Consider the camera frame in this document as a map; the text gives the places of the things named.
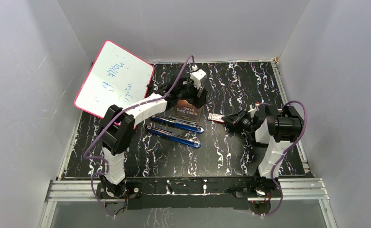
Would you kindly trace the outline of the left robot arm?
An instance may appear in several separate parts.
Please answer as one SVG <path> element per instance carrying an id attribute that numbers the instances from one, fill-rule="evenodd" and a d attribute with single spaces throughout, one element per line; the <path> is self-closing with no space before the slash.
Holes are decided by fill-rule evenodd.
<path id="1" fill-rule="evenodd" d="M 207 90 L 200 79 L 181 78 L 169 85 L 162 85 L 143 100 L 125 108 L 111 105 L 100 126 L 98 140 L 102 142 L 108 192 L 115 198 L 126 192 L 124 152 L 130 146 L 134 128 L 153 115 L 174 107 L 179 100 L 186 100 L 196 108 L 207 102 Z"/>

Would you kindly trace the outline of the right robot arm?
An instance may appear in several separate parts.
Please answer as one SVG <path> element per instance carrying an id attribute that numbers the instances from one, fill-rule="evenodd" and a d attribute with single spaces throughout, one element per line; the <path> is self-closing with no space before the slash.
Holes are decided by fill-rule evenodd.
<path id="1" fill-rule="evenodd" d="M 279 109 L 275 105 L 257 103 L 250 110 L 243 109 L 221 119 L 229 129 L 247 133 L 254 149 L 266 149 L 249 183 L 256 196 L 265 196 L 278 186 L 281 164 L 303 133 L 303 118 L 292 106 Z"/>

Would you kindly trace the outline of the red staples box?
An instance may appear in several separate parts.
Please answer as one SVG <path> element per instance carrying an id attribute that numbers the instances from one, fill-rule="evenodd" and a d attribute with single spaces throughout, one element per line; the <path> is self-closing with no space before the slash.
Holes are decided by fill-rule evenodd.
<path id="1" fill-rule="evenodd" d="M 223 117 L 224 115 L 221 114 L 209 113 L 207 119 L 212 122 L 223 124 L 224 123 L 224 120 L 222 119 Z"/>

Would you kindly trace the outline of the blue stapler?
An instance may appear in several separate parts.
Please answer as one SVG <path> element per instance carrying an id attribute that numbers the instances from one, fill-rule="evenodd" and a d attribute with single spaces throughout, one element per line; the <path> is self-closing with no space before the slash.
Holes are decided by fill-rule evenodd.
<path id="1" fill-rule="evenodd" d="M 145 125 L 149 133 L 193 148 L 202 146 L 197 135 L 205 130 L 198 123 L 162 115 L 153 115 L 150 119 L 151 123 Z"/>

